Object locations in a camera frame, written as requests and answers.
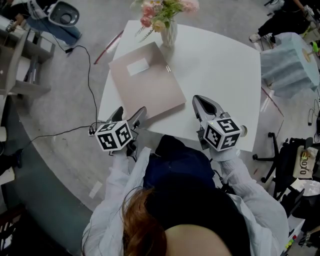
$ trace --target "black and white marker cube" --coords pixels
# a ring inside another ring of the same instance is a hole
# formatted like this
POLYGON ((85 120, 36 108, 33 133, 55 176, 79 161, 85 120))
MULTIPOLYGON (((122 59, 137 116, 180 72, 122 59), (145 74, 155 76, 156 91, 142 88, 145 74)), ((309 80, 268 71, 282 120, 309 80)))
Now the black and white marker cube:
POLYGON ((95 132, 102 151, 118 151, 133 139, 127 121, 103 124, 95 132))
POLYGON ((242 128, 232 118, 222 118, 206 122, 204 139, 217 151, 236 146, 242 128))

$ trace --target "white sleeve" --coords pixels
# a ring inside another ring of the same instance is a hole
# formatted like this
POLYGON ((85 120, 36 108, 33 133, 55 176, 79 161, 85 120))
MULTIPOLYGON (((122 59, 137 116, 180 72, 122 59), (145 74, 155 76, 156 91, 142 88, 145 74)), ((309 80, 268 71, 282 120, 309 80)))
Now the white sleeve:
POLYGON ((126 153, 116 152, 113 156, 112 167, 110 167, 110 175, 106 179, 105 198, 94 210, 90 223, 83 232, 82 247, 85 247, 86 256, 96 254, 107 227, 117 211, 121 211, 116 209, 115 205, 117 202, 122 202, 123 192, 129 178, 129 160, 126 153))
POLYGON ((279 256, 288 240, 289 224, 282 205, 251 178, 241 159, 219 162, 224 182, 251 210, 256 222, 272 233, 271 255, 279 256))

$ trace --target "light blue tablecloth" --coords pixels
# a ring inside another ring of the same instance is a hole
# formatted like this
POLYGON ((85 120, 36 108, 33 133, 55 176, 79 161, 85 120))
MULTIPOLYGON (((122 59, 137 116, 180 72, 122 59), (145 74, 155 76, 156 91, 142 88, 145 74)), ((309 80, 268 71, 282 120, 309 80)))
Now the light blue tablecloth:
POLYGON ((307 62, 302 49, 312 51, 296 33, 281 33, 275 36, 277 47, 261 53, 261 75, 274 95, 291 98, 303 89, 315 91, 320 83, 318 66, 313 54, 307 62))

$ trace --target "concrete floor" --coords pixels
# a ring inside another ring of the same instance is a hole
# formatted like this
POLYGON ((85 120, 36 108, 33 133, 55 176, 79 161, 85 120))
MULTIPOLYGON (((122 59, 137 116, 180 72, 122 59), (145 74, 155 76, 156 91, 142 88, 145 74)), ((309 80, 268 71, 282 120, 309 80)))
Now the concrete floor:
MULTIPOLYGON (((83 36, 79 44, 88 49, 91 63, 124 29, 128 20, 137 18, 129 10, 129 0, 67 2, 80 11, 77 27, 83 36)), ((179 24, 216 32, 254 47, 248 37, 268 19, 266 14, 269 11, 263 6, 264 2, 200 0, 200 11, 196 15, 179 14, 176 20, 179 24)), ((98 109, 109 71, 108 63, 113 55, 114 51, 111 51, 105 54, 97 65, 91 66, 90 86, 98 109)), ((25 98, 16 102, 20 106, 21 121, 31 139, 94 122, 95 106, 87 85, 88 67, 88 56, 84 49, 77 48, 67 57, 56 47, 53 59, 42 67, 41 79, 50 83, 51 91, 38 99, 25 98)), ((260 118, 262 121, 259 121, 255 153, 272 155, 272 143, 267 138, 269 131, 278 133, 279 143, 290 137, 313 137, 315 124, 308 126, 307 117, 313 100, 318 97, 316 92, 306 90, 286 100, 274 97, 265 85, 262 85, 262 88, 264 90, 261 91, 260 115, 269 117, 271 121, 263 122, 265 118, 260 118)), ((159 139, 159 134, 154 137, 146 132, 143 144, 154 148, 159 139)), ((39 138, 33 144, 61 182, 89 209, 94 210, 104 198, 104 183, 109 175, 112 157, 101 151, 94 138, 88 137, 88 130, 84 128, 57 137, 39 138), (94 198, 90 198, 90 191, 97 182, 102 183, 102 188, 94 198)), ((251 155, 248 152, 240 154, 250 173, 259 180, 270 166, 269 163, 257 166, 251 155)))

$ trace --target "dark green floor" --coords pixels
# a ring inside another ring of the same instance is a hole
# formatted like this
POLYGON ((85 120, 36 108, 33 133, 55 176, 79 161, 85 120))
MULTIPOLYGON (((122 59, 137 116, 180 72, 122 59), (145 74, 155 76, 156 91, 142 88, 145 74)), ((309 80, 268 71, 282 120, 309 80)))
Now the dark green floor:
MULTIPOLYGON (((11 96, 6 100, 1 126, 8 133, 6 155, 30 141, 11 96)), ((22 168, 15 169, 15 180, 1 188, 8 208, 23 203, 52 239, 72 255, 81 255, 83 230, 92 212, 58 180, 32 144, 23 151, 22 168)))

